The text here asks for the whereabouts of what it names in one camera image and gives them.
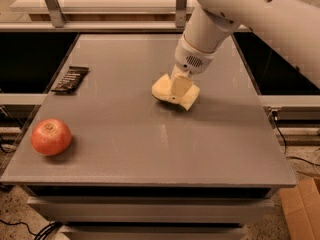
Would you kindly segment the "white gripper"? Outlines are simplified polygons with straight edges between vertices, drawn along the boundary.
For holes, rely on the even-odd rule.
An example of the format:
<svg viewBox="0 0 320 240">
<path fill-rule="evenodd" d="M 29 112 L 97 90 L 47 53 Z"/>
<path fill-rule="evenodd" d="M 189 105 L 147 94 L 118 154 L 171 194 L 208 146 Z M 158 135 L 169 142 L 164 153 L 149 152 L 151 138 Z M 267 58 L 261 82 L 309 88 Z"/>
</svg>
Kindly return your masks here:
<svg viewBox="0 0 320 240">
<path fill-rule="evenodd" d="M 215 52 L 207 53 L 192 47 L 182 35 L 175 50 L 175 66 L 170 80 L 169 101 L 178 104 L 181 98 L 193 85 L 190 74 L 200 74 L 207 70 L 212 62 Z"/>
</svg>

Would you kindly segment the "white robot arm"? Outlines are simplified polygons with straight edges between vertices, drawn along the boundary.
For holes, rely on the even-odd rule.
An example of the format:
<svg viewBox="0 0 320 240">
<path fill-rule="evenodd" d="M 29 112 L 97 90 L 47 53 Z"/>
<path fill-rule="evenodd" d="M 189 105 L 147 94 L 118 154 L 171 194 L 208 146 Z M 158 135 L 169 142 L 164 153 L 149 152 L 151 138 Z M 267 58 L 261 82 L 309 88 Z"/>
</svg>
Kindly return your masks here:
<svg viewBox="0 0 320 240">
<path fill-rule="evenodd" d="M 191 88 L 222 42 L 245 26 L 320 85 L 320 9 L 298 0 L 197 0 L 175 53 L 171 90 Z"/>
</svg>

